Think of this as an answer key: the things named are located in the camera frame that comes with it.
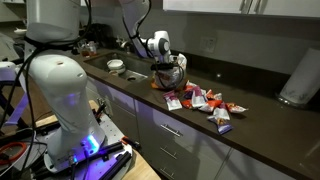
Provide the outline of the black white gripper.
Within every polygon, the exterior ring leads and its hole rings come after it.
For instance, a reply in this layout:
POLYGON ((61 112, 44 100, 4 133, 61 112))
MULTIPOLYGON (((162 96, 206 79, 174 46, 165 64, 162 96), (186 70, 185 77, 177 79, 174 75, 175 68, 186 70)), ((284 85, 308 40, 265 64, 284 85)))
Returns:
POLYGON ((151 65, 152 71, 157 70, 171 70, 178 66, 177 57, 171 54, 171 51, 166 52, 164 55, 155 55, 155 62, 151 65))

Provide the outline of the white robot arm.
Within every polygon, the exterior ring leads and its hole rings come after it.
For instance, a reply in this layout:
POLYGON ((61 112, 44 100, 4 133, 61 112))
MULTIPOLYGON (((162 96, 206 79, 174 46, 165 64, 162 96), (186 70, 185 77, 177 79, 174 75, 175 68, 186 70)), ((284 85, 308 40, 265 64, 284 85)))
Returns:
POLYGON ((87 75, 64 51, 79 39, 81 0, 26 0, 29 74, 59 121, 49 137, 46 168, 57 173, 98 153, 106 135, 86 95, 87 75))

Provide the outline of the round perforated robot base plate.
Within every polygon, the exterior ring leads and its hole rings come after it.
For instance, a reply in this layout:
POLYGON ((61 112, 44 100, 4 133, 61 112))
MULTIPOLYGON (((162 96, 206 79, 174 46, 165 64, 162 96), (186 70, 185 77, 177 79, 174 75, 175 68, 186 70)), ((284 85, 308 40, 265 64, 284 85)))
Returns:
POLYGON ((58 129, 44 138, 48 145, 43 162, 32 167, 34 180, 120 180, 128 171, 133 149, 122 142, 123 133, 107 116, 100 117, 104 139, 68 135, 53 140, 58 129))

